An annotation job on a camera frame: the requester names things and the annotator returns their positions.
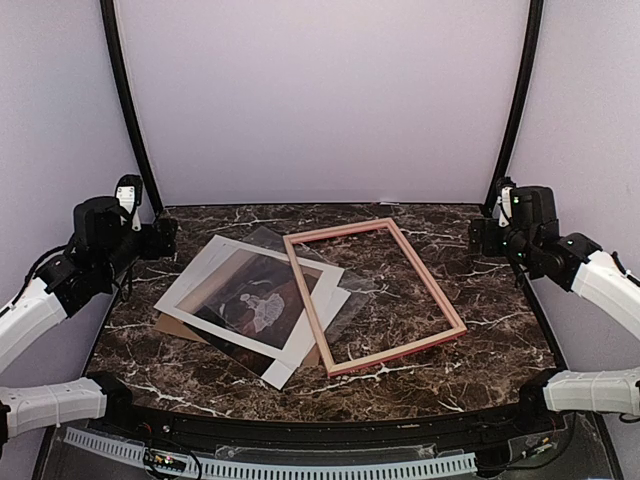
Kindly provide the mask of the light wooden picture frame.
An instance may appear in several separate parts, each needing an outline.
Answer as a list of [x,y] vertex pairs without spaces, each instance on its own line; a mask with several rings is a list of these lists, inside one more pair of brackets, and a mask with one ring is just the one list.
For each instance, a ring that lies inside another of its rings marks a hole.
[[[450,328],[444,332],[431,335],[420,340],[412,341],[379,353],[343,363],[337,363],[334,361],[334,357],[331,353],[329,344],[325,337],[325,330],[321,325],[314,300],[311,298],[311,294],[309,292],[309,289],[307,288],[306,280],[304,279],[304,274],[302,272],[297,254],[295,252],[295,246],[308,242],[333,239],[337,237],[377,230],[389,231],[396,244],[401,249],[407,260],[410,262],[418,277],[425,285],[428,292],[444,314],[444,317],[450,325]],[[390,360],[402,358],[407,355],[414,354],[428,348],[455,340],[467,333],[466,325],[451,304],[450,300],[445,295],[427,267],[424,265],[413,246],[403,235],[398,225],[391,218],[369,220],[307,232],[288,234],[283,237],[283,244],[298,286],[300,297],[305,308],[305,313],[307,315],[308,323],[315,339],[316,346],[318,347],[318,351],[326,369],[327,375],[330,377],[343,375],[374,365],[383,364]]]

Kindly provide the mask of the clear acrylic sheet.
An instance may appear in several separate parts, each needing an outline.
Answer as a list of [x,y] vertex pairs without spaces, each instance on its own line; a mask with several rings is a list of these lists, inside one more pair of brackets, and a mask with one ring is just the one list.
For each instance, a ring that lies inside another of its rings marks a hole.
[[[249,233],[241,241],[279,253],[286,253],[282,236],[264,226]],[[343,336],[355,316],[372,299],[372,291],[377,288],[378,285],[373,279],[365,278],[345,268],[336,288],[336,296],[332,297],[330,303],[333,318],[325,328],[325,338],[329,344],[333,344]]]

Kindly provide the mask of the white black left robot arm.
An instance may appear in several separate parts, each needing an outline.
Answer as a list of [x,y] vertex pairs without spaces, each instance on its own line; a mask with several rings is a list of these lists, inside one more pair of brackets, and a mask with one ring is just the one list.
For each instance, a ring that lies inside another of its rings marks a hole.
[[[65,245],[43,254],[14,299],[1,310],[1,366],[7,368],[36,340],[73,317],[94,297],[132,284],[139,260],[175,253],[177,222],[140,223],[138,202],[118,196],[91,198],[74,208],[74,232]],[[38,387],[1,390],[1,441],[25,432],[99,419],[120,436],[141,427],[130,390],[110,373]]]

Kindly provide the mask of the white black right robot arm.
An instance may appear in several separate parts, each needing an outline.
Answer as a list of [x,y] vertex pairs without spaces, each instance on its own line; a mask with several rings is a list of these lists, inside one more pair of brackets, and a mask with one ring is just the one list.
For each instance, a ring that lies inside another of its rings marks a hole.
[[[554,193],[545,186],[497,183],[496,213],[469,226],[469,249],[504,257],[518,280],[548,278],[608,314],[633,336],[639,334],[639,279],[582,233],[561,235]],[[547,369],[525,383],[510,424],[521,434],[534,432],[549,412],[613,413],[624,423],[639,419],[637,368],[575,372]]]

